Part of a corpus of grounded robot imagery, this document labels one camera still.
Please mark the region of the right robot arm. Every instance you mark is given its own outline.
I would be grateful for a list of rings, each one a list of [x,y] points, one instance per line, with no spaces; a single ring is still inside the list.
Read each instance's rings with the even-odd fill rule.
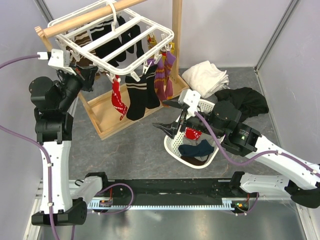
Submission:
[[[210,134],[230,163],[245,166],[259,162],[278,172],[276,176],[235,172],[229,184],[233,196],[251,193],[285,196],[307,208],[320,206],[320,166],[289,153],[258,130],[240,122],[241,112],[232,103],[219,101],[208,113],[199,110],[192,113],[193,107],[176,100],[168,103],[182,109],[178,120],[153,124],[168,137],[174,138],[178,131],[189,127]]]

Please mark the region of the black sock with beige stripes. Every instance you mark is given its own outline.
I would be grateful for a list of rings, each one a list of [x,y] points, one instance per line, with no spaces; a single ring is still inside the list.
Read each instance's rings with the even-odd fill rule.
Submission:
[[[137,82],[132,76],[125,77],[125,84],[130,100],[130,105],[126,113],[129,120],[137,121],[145,115],[147,96],[147,82],[140,79]]]

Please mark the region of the red patterned Christmas sock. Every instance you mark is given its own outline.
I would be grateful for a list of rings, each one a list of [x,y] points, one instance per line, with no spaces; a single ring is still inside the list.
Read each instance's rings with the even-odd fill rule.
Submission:
[[[114,79],[112,80],[111,103],[114,109],[120,113],[119,120],[121,121],[127,114],[128,107],[122,101],[120,82],[121,78],[118,75],[115,75]]]

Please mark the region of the white plastic clip hanger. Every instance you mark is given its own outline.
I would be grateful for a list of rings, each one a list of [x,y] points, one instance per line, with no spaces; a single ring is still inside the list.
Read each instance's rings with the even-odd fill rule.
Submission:
[[[140,76],[135,72],[139,67],[146,73],[151,64],[162,58],[161,49],[174,38],[174,32],[150,20],[130,7],[138,0],[98,0],[90,5],[52,20],[43,30],[47,38],[54,37],[59,50],[70,52],[79,61],[79,55],[86,57],[109,78],[115,75],[130,75],[137,82]],[[80,47],[74,37],[88,31],[92,42]],[[157,45],[148,48],[147,36],[154,34]]]

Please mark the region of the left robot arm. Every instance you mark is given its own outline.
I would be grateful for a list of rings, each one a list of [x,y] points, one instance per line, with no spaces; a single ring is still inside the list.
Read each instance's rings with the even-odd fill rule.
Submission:
[[[110,191],[105,172],[88,173],[77,190],[70,191],[69,156],[74,122],[71,107],[77,104],[80,91],[93,91],[98,67],[74,64],[71,69],[72,73],[58,70],[58,80],[40,76],[29,85],[45,184],[40,212],[31,217],[36,226],[83,225],[90,201],[95,195],[104,197]]]

